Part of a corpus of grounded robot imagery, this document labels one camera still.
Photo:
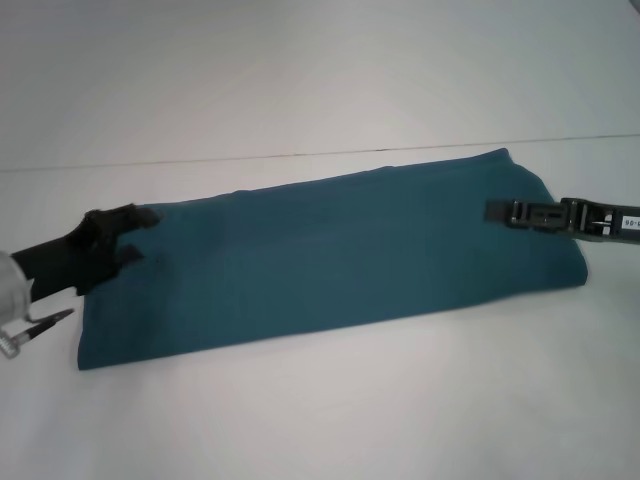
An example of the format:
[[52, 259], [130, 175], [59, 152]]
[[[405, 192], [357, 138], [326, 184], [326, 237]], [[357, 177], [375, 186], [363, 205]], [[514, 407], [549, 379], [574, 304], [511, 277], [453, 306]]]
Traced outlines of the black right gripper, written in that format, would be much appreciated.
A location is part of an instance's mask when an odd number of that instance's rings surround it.
[[484, 220], [508, 228], [556, 233], [589, 242], [639, 244], [639, 208], [563, 198], [561, 203], [486, 202]]

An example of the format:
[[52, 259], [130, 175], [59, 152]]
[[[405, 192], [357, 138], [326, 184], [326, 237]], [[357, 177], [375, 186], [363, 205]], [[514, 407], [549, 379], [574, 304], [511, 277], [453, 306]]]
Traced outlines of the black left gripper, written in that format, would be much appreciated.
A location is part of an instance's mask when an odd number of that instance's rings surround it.
[[160, 221], [153, 209], [135, 204], [92, 210], [68, 234], [15, 252], [11, 258], [31, 282], [34, 302], [71, 287], [82, 296], [144, 259], [134, 245], [118, 247], [120, 234], [153, 228]]

